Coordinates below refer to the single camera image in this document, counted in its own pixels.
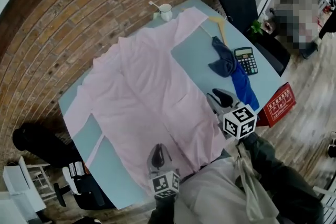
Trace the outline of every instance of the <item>white mug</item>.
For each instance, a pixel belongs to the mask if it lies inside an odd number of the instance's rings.
[[[159,11],[161,14],[161,18],[165,22],[169,22],[173,18],[173,13],[172,13],[172,6],[169,4],[162,4],[159,7]]]

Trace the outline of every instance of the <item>brick wall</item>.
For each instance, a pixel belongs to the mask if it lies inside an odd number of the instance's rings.
[[[93,58],[151,19],[148,1],[10,1],[0,17],[0,168],[19,154],[11,135],[23,122],[64,127],[59,97]]]

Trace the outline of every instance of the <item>pink shirt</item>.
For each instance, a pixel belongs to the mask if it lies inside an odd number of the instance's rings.
[[[64,116],[71,137],[91,113],[102,130],[87,166],[107,137],[135,182],[150,191],[146,161],[155,144],[167,147],[182,178],[220,156],[225,138],[217,118],[171,55],[206,19],[186,9],[164,25],[119,38],[93,61]]]

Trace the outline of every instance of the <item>green plant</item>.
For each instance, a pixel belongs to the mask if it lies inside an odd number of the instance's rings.
[[[250,29],[248,30],[249,39],[252,43],[257,41],[259,35],[263,35],[263,31],[261,30],[261,23],[257,20],[253,21]]]

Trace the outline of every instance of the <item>shirt sleeve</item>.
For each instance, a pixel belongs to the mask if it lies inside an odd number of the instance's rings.
[[[83,86],[77,88],[77,95],[64,115],[64,121],[73,138],[85,125],[91,109],[92,99]]]
[[[208,16],[195,7],[180,13],[176,19],[155,28],[143,28],[139,31],[149,44],[168,50],[190,36]]]

